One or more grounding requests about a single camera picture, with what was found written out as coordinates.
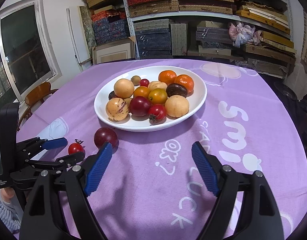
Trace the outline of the grey knit sleeve forearm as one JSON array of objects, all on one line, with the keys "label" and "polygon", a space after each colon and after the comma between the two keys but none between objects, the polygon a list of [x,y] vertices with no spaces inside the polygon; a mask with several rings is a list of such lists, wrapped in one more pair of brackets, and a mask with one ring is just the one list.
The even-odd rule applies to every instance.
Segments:
[{"label": "grey knit sleeve forearm", "polygon": [[1,190],[0,190],[0,219],[9,229],[12,234],[19,232],[21,227],[21,221],[16,213],[15,208],[12,203],[7,203],[2,199]]}]

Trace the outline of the person left hand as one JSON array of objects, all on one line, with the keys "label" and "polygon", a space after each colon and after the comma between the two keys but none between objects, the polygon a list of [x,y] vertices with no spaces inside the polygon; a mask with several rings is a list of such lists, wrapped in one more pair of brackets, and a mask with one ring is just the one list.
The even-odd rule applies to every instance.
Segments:
[{"label": "person left hand", "polygon": [[15,196],[15,191],[11,187],[6,187],[0,190],[0,195],[5,202],[9,203],[11,202],[11,199]]}]

